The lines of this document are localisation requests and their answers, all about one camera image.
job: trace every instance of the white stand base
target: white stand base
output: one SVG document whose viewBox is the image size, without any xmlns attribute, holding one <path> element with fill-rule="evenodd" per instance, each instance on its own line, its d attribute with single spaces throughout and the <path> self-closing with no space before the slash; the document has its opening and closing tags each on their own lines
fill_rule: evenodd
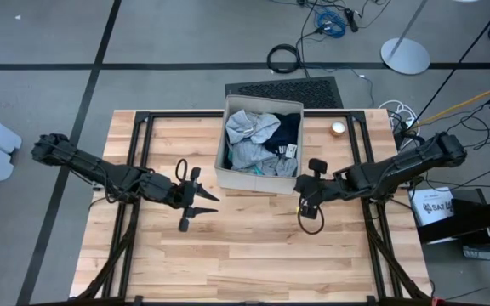
<svg viewBox="0 0 490 306">
<path fill-rule="evenodd" d="M 404 38 L 396 52 L 390 52 L 398 42 L 398 38 L 386 41 L 381 47 L 381 58 L 394 71 L 406 75 L 416 75 L 426 71 L 430 65 L 428 51 L 418 42 Z"/>
</svg>

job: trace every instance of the small round object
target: small round object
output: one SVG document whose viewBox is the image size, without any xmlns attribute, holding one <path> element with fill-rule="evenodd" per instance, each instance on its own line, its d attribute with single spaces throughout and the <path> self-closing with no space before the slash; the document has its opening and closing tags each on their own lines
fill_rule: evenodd
<svg viewBox="0 0 490 306">
<path fill-rule="evenodd" d="M 330 133 L 335 136 L 341 136 L 345 133 L 345 124 L 342 122 L 334 122 L 332 123 L 332 127 L 330 127 Z"/>
</svg>

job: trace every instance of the clothes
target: clothes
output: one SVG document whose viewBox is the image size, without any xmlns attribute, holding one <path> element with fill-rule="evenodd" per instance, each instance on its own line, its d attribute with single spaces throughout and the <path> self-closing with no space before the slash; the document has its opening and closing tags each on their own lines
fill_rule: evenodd
<svg viewBox="0 0 490 306">
<path fill-rule="evenodd" d="M 250 138 L 255 144 L 262 144 L 279 128 L 281 122 L 272 114 L 254 114 L 240 110 L 228 118 L 226 132 L 231 144 Z"/>
<path fill-rule="evenodd" d="M 257 175 L 293 177 L 297 167 L 298 161 L 295 158 L 275 156 L 264 161 L 259 161 L 251 167 L 245 167 L 243 169 L 232 168 L 232 170 Z"/>
<path fill-rule="evenodd" d="M 279 128 L 266 140 L 264 147 L 276 154 L 285 154 L 287 146 L 298 144 L 298 131 L 299 122 L 301 120 L 300 114 L 274 114 L 275 117 L 281 122 Z"/>
<path fill-rule="evenodd" d="M 262 144 L 255 144 L 250 139 L 245 139 L 231 147 L 232 170 L 251 167 L 257 162 L 276 157 L 275 154 L 265 149 Z"/>
</svg>

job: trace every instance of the black floor mat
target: black floor mat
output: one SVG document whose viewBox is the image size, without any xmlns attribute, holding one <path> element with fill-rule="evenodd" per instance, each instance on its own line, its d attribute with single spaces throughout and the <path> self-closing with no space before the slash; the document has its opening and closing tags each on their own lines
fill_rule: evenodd
<svg viewBox="0 0 490 306">
<path fill-rule="evenodd" d="M 226 84 L 226 95 L 298 101 L 306 109 L 344 108 L 333 76 Z"/>
</svg>

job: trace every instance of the metal pole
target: metal pole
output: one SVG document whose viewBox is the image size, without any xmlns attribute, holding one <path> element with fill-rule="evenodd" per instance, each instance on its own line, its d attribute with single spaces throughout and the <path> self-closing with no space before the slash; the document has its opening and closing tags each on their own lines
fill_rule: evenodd
<svg viewBox="0 0 490 306">
<path fill-rule="evenodd" d="M 423 0 L 421 2 L 421 4 L 419 5 L 419 7 L 417 8 L 417 10 L 415 11 L 415 14 L 413 15 L 412 19 L 409 21 L 409 23 L 407 24 L 406 26 L 406 29 L 404 30 L 404 32 L 400 35 L 400 38 L 398 38 L 398 42 L 396 43 L 396 45 L 392 48 L 392 51 L 390 51 L 390 55 L 389 55 L 389 58 L 392 57 L 392 55 L 395 54 L 396 50 L 398 49 L 398 47 L 400 47 L 400 44 L 402 43 L 402 40 L 404 40 L 404 38 L 406 37 L 407 33 L 409 32 L 409 29 L 412 28 L 413 24 L 415 23 L 415 20 L 417 19 L 417 17 L 419 17 L 419 14 L 421 14 L 421 11 L 423 10 L 424 6 L 426 5 L 426 2 L 429 1 L 429 0 Z"/>
</svg>

